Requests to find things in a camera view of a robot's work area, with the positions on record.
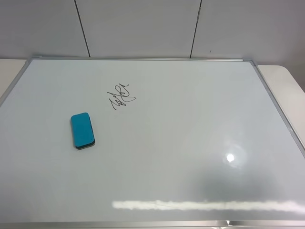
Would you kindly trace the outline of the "blue whiteboard eraser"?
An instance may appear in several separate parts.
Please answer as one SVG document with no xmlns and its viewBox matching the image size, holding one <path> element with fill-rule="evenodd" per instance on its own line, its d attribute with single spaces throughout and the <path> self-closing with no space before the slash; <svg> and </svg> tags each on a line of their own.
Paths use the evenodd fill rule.
<svg viewBox="0 0 305 229">
<path fill-rule="evenodd" d="M 71 129 L 74 147 L 78 150 L 95 144 L 95 137 L 90 116 L 87 112 L 71 117 Z"/>
</svg>

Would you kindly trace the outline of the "white aluminium-framed whiteboard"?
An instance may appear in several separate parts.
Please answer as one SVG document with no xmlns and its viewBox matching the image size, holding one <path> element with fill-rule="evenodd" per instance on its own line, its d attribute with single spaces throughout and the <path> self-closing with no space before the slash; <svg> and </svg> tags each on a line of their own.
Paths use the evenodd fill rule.
<svg viewBox="0 0 305 229">
<path fill-rule="evenodd" d="M 0 99 L 0 226 L 303 228 L 305 146 L 252 61 L 31 58 Z"/>
</svg>

